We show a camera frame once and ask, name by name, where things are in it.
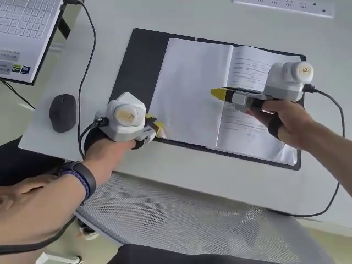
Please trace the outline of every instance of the black computer mouse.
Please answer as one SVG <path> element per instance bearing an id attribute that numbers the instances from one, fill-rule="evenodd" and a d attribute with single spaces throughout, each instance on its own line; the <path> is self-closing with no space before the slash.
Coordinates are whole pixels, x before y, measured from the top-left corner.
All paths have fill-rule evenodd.
<path id="1" fill-rule="evenodd" d="M 50 106 L 49 117 L 58 133 L 70 131 L 76 124 L 76 99 L 72 95 L 58 95 Z"/>

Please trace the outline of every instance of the white cylindrical sensor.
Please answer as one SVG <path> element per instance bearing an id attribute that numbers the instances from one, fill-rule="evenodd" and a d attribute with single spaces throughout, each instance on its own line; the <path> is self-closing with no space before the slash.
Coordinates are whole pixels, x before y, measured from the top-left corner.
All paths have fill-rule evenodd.
<path id="1" fill-rule="evenodd" d="M 130 104 L 122 104 L 115 110 L 116 121 L 124 127 L 132 127 L 139 125 L 138 110 Z"/>
<path id="2" fill-rule="evenodd" d="M 308 62 L 288 62 L 282 68 L 283 79 L 295 83 L 310 84 L 314 77 L 314 68 Z"/>

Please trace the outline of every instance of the white power strip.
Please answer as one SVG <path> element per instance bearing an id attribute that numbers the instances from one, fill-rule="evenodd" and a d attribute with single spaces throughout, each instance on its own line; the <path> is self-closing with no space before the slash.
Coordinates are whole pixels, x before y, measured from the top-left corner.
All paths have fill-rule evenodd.
<path id="1" fill-rule="evenodd" d="M 320 17 L 334 18 L 335 5 L 307 0 L 232 0 L 236 4 L 248 4 L 257 7 L 276 8 Z"/>

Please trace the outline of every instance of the white device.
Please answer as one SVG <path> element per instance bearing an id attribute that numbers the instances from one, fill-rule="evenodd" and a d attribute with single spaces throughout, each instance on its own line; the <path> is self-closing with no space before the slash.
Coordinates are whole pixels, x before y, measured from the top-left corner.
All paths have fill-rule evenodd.
<path id="1" fill-rule="evenodd" d="M 230 103 L 237 110 L 246 112 L 252 107 L 261 108 L 265 100 L 279 99 L 297 102 L 303 97 L 304 86 L 314 77 L 314 68 L 308 62 L 274 63 L 265 88 L 257 91 L 229 88 L 232 93 Z"/>
<path id="2" fill-rule="evenodd" d="M 32 84 L 62 0 L 0 0 L 0 79 Z"/>
<path id="3" fill-rule="evenodd" d="M 313 81 L 314 69 L 308 62 L 274 63 L 263 91 L 275 99 L 297 102 L 303 96 L 305 84 Z"/>
<path id="4" fill-rule="evenodd" d="M 102 118 L 108 119 L 108 125 L 100 129 L 116 142 L 135 139 L 148 144 L 161 128 L 156 118 L 147 117 L 145 105 L 129 92 L 111 101 L 106 109 L 98 111 L 95 120 Z"/>

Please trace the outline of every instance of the white desk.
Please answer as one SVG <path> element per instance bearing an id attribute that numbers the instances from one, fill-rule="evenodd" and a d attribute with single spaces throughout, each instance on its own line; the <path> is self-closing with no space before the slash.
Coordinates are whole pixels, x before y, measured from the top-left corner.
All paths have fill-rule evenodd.
<path id="1" fill-rule="evenodd" d="M 230 0 L 90 0 L 86 5 L 98 40 L 82 90 L 82 128 L 108 102 L 132 29 L 145 28 L 305 54 L 315 67 L 314 83 L 344 107 L 347 137 L 351 138 L 352 19 L 348 10 L 352 2 L 338 2 L 335 20 L 235 5 Z M 77 95 L 92 42 L 91 26 L 81 12 L 21 148 L 80 159 L 77 130 L 55 133 L 48 109 L 59 94 Z M 308 95 L 306 109 L 317 121 L 340 133 L 339 112 L 327 99 Z M 332 176 L 308 153 L 303 153 L 302 168 L 295 172 L 153 142 L 131 151 L 118 170 L 292 213 L 321 211 L 336 187 Z M 352 199 L 341 190 L 331 210 L 317 219 L 352 227 Z"/>

